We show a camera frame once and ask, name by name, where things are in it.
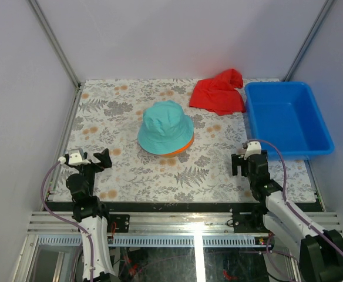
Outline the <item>orange hat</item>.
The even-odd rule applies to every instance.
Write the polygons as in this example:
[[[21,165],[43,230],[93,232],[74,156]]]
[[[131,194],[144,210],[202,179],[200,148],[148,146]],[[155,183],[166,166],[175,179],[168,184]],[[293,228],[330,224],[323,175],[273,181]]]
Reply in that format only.
[[[164,154],[162,155],[162,157],[166,157],[166,158],[172,158],[175,157],[183,152],[185,152],[187,149],[189,149],[191,147],[191,145],[194,143],[194,135],[192,136],[191,140],[188,142],[188,144],[186,144],[184,147],[182,147],[179,150],[176,150],[174,152],[168,153],[168,154]]]

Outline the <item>teal bucket hat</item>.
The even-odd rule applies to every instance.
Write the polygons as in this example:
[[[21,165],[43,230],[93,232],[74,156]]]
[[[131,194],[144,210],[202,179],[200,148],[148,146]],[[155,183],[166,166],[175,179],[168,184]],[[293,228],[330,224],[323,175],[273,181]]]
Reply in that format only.
[[[194,137],[194,124],[180,104],[156,102],[143,112],[137,140],[142,149],[154,155],[167,155],[185,148]]]

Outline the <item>red cloth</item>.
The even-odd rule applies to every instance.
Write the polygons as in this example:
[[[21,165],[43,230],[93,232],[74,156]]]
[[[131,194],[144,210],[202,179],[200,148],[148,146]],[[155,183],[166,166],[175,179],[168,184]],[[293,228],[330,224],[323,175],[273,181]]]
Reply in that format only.
[[[242,74],[235,69],[227,69],[213,78],[199,80],[192,91],[189,106],[219,116],[244,113],[246,107],[238,91],[243,86]]]

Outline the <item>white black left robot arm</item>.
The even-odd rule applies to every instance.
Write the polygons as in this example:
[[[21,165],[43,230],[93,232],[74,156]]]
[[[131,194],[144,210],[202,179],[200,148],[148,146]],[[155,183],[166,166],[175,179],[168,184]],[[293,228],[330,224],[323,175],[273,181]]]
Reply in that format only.
[[[85,161],[70,167],[78,172],[66,180],[73,201],[73,216],[82,236],[84,256],[83,281],[110,281],[116,273],[110,260],[107,231],[112,217],[105,205],[93,194],[95,174],[104,171],[101,164]]]

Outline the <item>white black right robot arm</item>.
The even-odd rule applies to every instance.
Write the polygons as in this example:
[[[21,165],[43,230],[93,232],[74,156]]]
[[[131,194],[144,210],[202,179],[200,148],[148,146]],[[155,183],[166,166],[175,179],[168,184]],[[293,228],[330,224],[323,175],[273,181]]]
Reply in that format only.
[[[268,153],[259,141],[248,142],[231,155],[231,173],[247,178],[258,201],[249,214],[232,216],[235,231],[269,231],[297,259],[305,281],[343,281],[343,237],[308,217],[286,195],[268,170]]]

